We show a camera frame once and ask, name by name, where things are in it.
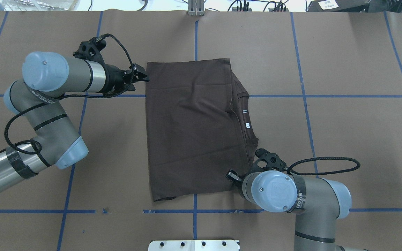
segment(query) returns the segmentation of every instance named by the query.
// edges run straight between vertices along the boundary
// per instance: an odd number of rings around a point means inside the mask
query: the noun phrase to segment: black cloth
[[[228,191],[230,168],[249,170],[258,138],[249,94],[229,59],[148,62],[146,116],[153,200]]]

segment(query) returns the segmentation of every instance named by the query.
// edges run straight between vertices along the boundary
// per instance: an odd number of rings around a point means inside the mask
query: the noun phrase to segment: light blue plastic cover
[[[251,193],[258,206],[273,213],[289,210],[297,199],[292,178],[277,170],[260,173],[252,182]]]
[[[338,182],[338,181],[330,181],[323,178],[324,181],[327,181],[328,184],[332,187],[333,191],[335,191],[336,197],[339,202],[339,216],[338,219],[343,219],[347,217],[350,213],[351,208],[351,194],[348,188]]]
[[[23,63],[24,81],[34,90],[57,90],[66,82],[68,76],[69,65],[66,59],[55,52],[32,52]]]
[[[13,103],[10,99],[10,89],[12,88],[13,84],[14,84],[14,82],[4,92],[3,100],[4,100],[4,104],[6,105],[7,109],[9,109],[9,111],[13,112],[14,114],[18,114],[20,112],[13,106]]]
[[[88,148],[85,145],[82,137],[80,136],[74,143],[66,150],[66,152],[56,162],[56,166],[60,169],[69,167],[88,155]]]

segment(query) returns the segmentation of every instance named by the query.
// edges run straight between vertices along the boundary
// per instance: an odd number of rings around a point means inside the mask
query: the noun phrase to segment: light blue joint cap
[[[351,208],[351,194],[348,188],[340,183],[339,181],[330,181],[322,178],[330,187],[332,187],[333,191],[335,191],[336,197],[338,198],[339,203],[339,216],[338,219],[343,219],[347,217],[350,213]]]
[[[18,114],[20,113],[14,106],[12,103],[12,100],[10,99],[10,89],[12,88],[13,84],[15,82],[13,82],[9,88],[7,88],[7,90],[4,92],[4,104],[6,105],[7,109],[9,109],[9,111],[13,112],[14,114]]]
[[[297,189],[292,178],[277,170],[257,175],[252,182],[251,193],[258,206],[273,213],[289,210],[297,199]]]
[[[55,52],[32,52],[23,63],[24,81],[30,88],[40,92],[57,90],[68,76],[69,65],[66,59]]]
[[[69,167],[88,155],[88,148],[82,137],[77,138],[74,143],[66,150],[66,152],[56,162],[56,166],[60,169]]]

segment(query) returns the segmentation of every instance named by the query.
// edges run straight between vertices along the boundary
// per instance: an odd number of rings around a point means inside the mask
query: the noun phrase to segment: robotic arm
[[[295,251],[362,251],[335,244],[336,219],[345,218],[351,208],[351,195],[344,184],[324,178],[304,177],[313,174],[293,171],[295,164],[287,167],[277,154],[265,149],[258,149],[255,155],[258,159],[247,174],[238,176],[235,171],[229,170],[226,177],[238,187],[243,198],[264,210],[296,214]],[[355,159],[326,158],[350,160],[357,164],[354,168],[338,172],[356,170],[360,166]],[[259,167],[260,161],[266,162],[266,167]]]
[[[100,51],[107,37],[124,49],[129,70],[105,64]],[[145,69],[132,63],[122,44],[110,34],[80,44],[74,57],[53,52],[32,52],[23,64],[23,79],[15,81],[4,94],[4,103],[16,115],[5,129],[9,144],[0,152],[0,192],[34,177],[51,165],[64,169],[88,154],[82,137],[73,127],[59,101],[67,97],[110,98],[134,91],[133,83],[148,81]],[[96,92],[100,96],[64,95],[65,92]],[[8,129],[18,117],[25,116],[37,136],[16,144],[10,142]]]

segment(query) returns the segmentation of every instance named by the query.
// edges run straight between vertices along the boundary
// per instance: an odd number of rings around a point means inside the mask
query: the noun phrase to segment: white label sticker
[[[319,2],[319,5],[322,9],[334,9],[334,8],[339,8],[338,4],[336,3],[335,0],[326,0]]]

